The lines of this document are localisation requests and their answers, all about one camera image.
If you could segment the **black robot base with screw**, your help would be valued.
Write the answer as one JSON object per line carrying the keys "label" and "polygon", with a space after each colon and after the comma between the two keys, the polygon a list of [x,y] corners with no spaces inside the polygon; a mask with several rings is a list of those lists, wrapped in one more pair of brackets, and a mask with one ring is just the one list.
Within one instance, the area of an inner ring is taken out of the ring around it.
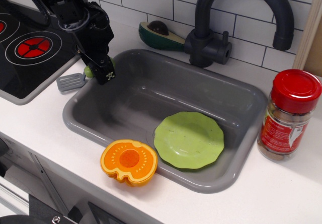
{"label": "black robot base with screw", "polygon": [[1,223],[80,223],[83,218],[77,207],[64,215],[29,194],[29,214],[12,214],[1,217]]}

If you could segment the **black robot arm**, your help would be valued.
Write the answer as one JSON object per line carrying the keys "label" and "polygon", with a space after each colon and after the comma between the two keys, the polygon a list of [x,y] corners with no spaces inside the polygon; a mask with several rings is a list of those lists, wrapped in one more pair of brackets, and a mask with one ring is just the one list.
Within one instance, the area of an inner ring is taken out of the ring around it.
{"label": "black robot arm", "polygon": [[27,27],[46,30],[55,15],[59,27],[72,35],[75,43],[74,53],[89,66],[97,82],[101,85],[115,76],[113,63],[108,56],[108,44],[114,34],[110,27],[108,14],[96,3],[88,0],[31,0],[41,15],[37,22],[23,14],[8,0],[1,0],[1,6]]}

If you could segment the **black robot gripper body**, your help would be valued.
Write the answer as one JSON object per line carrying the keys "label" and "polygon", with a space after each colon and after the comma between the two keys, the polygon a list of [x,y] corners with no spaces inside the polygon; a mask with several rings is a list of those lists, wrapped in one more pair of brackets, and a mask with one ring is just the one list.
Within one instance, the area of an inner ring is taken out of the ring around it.
{"label": "black robot gripper body", "polygon": [[96,2],[85,4],[84,18],[73,23],[65,24],[65,31],[72,34],[75,49],[85,64],[95,65],[110,63],[108,44],[114,34],[110,27],[107,13]]}

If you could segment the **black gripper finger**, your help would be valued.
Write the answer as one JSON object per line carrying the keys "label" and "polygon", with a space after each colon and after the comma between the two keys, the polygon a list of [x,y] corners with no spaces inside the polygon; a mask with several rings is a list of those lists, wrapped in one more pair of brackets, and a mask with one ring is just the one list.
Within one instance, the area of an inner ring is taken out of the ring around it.
{"label": "black gripper finger", "polygon": [[104,85],[116,76],[113,60],[109,56],[106,59],[102,59],[99,63],[90,61],[88,66],[100,85]]}

